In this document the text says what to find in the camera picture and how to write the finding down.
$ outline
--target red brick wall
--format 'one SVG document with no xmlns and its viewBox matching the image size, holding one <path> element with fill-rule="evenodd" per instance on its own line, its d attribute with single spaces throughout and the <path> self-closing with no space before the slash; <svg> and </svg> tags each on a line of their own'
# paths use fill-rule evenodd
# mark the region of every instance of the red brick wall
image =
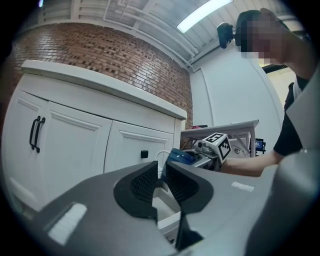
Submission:
<svg viewBox="0 0 320 256">
<path fill-rule="evenodd" d="M 188 72 L 149 43 L 107 27 L 61 23 L 29 30 L 13 42 L 0 72 L 0 125 L 19 82 L 24 60 L 64 63 L 122 80 L 187 111 L 192 126 Z"/>
</svg>

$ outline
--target white cable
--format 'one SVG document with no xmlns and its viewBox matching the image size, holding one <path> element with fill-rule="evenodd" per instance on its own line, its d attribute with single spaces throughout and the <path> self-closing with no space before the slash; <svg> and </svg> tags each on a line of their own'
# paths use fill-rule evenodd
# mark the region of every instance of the white cable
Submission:
<svg viewBox="0 0 320 256">
<path fill-rule="evenodd" d="M 161 153 L 168 153 L 168 154 L 170 154 L 170 152 L 167 151 L 167 150 L 160 150 L 160 151 L 156 154 L 156 156 L 155 156 L 155 160 L 156 160 L 156 161 L 158 161 L 158 156 L 159 156 Z M 159 162 L 158 162 L 158 172 L 159 172 L 159 171 L 162 172 L 162 169 L 163 169 L 163 168 L 159 166 Z"/>
</svg>

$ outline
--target white wall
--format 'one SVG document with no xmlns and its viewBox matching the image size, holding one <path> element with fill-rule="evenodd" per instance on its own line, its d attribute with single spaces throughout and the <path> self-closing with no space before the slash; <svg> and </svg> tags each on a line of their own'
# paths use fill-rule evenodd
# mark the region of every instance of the white wall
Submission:
<svg viewBox="0 0 320 256">
<path fill-rule="evenodd" d="M 287 67 L 278 71 L 268 73 L 267 76 L 271 80 L 274 89 L 278 94 L 282 107 L 284 107 L 289 91 L 288 87 L 296 80 L 296 74 Z"/>
<path fill-rule="evenodd" d="M 220 126 L 259 119 L 256 137 L 265 140 L 267 151 L 272 150 L 284 112 L 258 60 L 243 58 L 231 44 L 200 61 L 195 65 L 200 70 L 190 74 L 193 125 Z"/>
</svg>

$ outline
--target white cabinet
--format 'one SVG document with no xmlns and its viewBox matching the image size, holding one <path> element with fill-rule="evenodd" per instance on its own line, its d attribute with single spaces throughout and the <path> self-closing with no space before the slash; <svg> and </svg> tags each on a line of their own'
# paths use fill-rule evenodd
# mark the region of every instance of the white cabinet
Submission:
<svg viewBox="0 0 320 256">
<path fill-rule="evenodd" d="M 48 102 L 18 91 L 11 99 L 2 134 L 2 162 L 9 189 L 34 209 L 43 203 L 41 173 L 36 166 L 38 153 L 34 144 L 38 116 L 42 116 Z"/>
<path fill-rule="evenodd" d="M 48 203 L 79 182 L 103 174 L 112 121 L 53 102 L 44 117 L 37 164 Z"/>
<path fill-rule="evenodd" d="M 22 66 L 5 116 L 2 162 L 10 192 L 34 210 L 87 178 L 179 147 L 187 114 L 169 102 L 71 65 Z M 161 166 L 166 157 L 159 156 Z"/>
<path fill-rule="evenodd" d="M 174 135 L 123 122 L 113 121 L 105 155 L 105 172 L 154 161 L 161 150 L 171 151 Z M 148 151 L 148 158 L 141 158 Z M 163 154 L 158 157 L 163 166 Z"/>
<path fill-rule="evenodd" d="M 10 189 L 22 202 L 38 211 L 79 182 L 103 174 L 112 120 L 22 91 L 11 106 L 3 158 Z M 37 148 L 32 149 L 30 134 Z"/>
</svg>

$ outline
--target person's arm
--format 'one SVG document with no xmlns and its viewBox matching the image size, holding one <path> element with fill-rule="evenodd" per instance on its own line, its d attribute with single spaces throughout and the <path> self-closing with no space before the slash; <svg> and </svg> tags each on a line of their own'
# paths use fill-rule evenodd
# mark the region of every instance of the person's arm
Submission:
<svg viewBox="0 0 320 256">
<path fill-rule="evenodd" d="M 229 158 L 223 163 L 221 172 L 243 176 L 260 176 L 265 167 L 277 165 L 283 158 L 274 150 L 253 158 Z"/>
</svg>

